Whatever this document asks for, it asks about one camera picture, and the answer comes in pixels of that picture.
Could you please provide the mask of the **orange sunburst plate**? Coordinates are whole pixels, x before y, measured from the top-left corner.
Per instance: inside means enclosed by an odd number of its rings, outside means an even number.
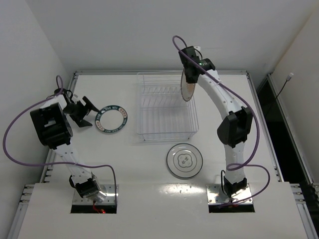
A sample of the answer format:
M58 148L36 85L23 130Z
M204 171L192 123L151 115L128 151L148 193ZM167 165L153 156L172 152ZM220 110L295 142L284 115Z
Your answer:
M180 91L182 98L185 102L189 102L192 99L192 96L195 91L195 83L188 83L186 81L185 70L183 69L180 81Z

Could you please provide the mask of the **green rimmed white plate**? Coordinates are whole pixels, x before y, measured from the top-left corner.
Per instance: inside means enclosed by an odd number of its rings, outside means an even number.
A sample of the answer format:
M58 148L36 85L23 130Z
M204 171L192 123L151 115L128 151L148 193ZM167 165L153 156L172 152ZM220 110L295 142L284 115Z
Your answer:
M118 105L103 107L95 117L98 130L106 134L114 134L123 129L128 121L128 114Z

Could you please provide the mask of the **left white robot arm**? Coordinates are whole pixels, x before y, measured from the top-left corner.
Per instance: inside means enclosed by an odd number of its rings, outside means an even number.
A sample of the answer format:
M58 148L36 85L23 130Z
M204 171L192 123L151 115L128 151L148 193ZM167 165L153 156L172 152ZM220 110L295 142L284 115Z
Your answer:
M101 203L106 199L106 192L72 146L73 131L67 120L69 115L78 127L92 126L84 117L91 111L98 112L98 109L86 96L79 100L67 89L54 92L59 95L30 112L37 136L44 146L52 149L66 164L70 172L69 183L79 196Z

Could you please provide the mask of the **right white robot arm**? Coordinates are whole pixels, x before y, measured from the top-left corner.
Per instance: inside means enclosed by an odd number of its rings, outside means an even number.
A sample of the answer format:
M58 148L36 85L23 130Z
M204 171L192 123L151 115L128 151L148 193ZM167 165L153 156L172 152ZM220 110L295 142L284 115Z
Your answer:
M241 104L234 94L221 83L214 65L209 59L200 60L197 56L191 61L181 57L183 74L181 92L185 101L194 92L195 85L202 87L214 102L222 118L217 128L217 136L225 149L226 172L223 179L224 193L231 197L247 186L244 173L244 146L251 130L253 111L247 103Z

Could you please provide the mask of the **grey rimmed white plate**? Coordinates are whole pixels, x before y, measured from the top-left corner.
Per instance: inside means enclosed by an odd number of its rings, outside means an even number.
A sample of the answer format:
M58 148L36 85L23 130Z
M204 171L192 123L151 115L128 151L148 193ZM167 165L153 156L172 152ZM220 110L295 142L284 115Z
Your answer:
M169 172L179 179L195 177L203 167L203 157L197 147L188 143L174 145L166 155Z

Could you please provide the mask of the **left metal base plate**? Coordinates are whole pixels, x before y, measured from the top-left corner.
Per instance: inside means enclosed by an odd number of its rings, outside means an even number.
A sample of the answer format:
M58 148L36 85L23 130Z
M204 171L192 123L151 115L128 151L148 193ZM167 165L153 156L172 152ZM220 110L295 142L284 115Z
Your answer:
M114 185L104 184L96 198L82 198L77 191L74 191L72 205L92 205L95 202L96 205L114 206L115 196L118 196L118 193L115 194Z

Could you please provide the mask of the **metal base plate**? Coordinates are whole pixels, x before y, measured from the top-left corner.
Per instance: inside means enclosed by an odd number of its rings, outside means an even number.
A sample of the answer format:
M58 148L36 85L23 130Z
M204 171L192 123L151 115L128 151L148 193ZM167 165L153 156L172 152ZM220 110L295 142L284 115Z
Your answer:
M77 191L74 191L72 205L92 205L95 202L96 205L114 206L115 196L118 196L118 193L115 194L114 185L104 184L96 198L82 198Z
M253 205L252 193L249 184L245 189L241 189L232 194L230 198L222 192L220 184L207 184L206 192L209 206L217 206L227 203L233 203L235 205Z

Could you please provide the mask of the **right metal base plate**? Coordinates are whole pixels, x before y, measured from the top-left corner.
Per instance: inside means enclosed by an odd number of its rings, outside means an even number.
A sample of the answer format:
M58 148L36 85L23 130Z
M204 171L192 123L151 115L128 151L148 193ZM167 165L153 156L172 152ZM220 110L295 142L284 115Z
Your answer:
M222 192L220 184L207 184L206 192L209 206L217 206L227 203L233 203L235 205L253 205L252 193L249 184L245 189L241 189L232 194L230 198Z

